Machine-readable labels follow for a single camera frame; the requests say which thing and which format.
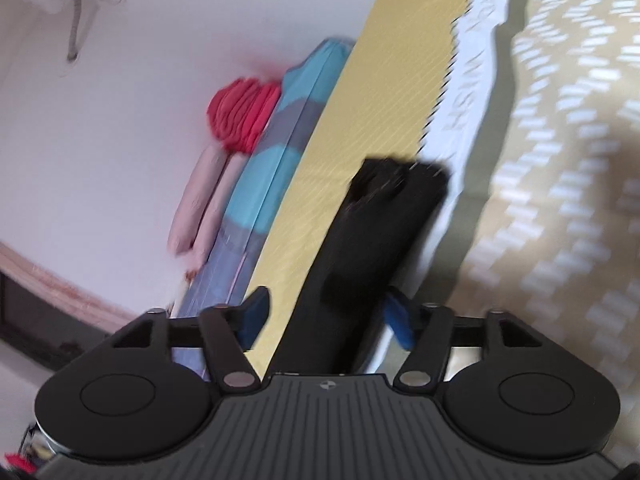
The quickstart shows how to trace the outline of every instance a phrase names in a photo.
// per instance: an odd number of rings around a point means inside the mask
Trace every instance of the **yellow fabric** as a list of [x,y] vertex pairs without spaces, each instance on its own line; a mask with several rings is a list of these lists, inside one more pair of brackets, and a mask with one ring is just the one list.
[[247,357],[263,375],[306,274],[367,156],[413,157],[451,60],[466,0],[376,0],[284,197],[249,291],[271,317]]

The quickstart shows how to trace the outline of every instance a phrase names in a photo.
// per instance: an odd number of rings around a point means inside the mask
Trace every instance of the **brown wooden trim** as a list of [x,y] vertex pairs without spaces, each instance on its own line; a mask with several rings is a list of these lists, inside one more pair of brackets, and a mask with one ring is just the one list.
[[115,332],[136,317],[31,263],[2,242],[0,271],[50,305],[106,332]]

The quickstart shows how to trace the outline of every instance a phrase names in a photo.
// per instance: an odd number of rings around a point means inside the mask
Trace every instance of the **black fabric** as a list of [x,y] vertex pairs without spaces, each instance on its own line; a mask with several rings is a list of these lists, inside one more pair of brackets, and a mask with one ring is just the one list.
[[443,200],[437,164],[366,159],[327,231],[267,375],[353,371],[382,295]]

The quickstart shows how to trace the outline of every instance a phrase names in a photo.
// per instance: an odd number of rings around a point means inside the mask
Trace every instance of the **cable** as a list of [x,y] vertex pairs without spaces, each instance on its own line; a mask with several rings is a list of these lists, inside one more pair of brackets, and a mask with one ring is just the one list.
[[74,0],[74,20],[71,24],[71,34],[69,35],[69,51],[66,60],[71,63],[78,59],[78,26],[80,25],[80,14],[82,13],[82,0]]

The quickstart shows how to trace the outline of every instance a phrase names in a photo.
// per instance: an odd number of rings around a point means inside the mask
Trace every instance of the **red object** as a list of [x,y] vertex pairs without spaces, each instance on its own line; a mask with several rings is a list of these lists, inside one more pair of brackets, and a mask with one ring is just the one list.
[[231,153],[250,155],[280,98],[280,83],[240,78],[220,89],[207,109],[211,133]]
[[25,458],[22,458],[18,454],[6,454],[4,456],[4,459],[9,466],[13,467],[14,469],[24,471],[27,474],[33,474],[38,470],[36,466],[34,466],[31,462],[29,462]]

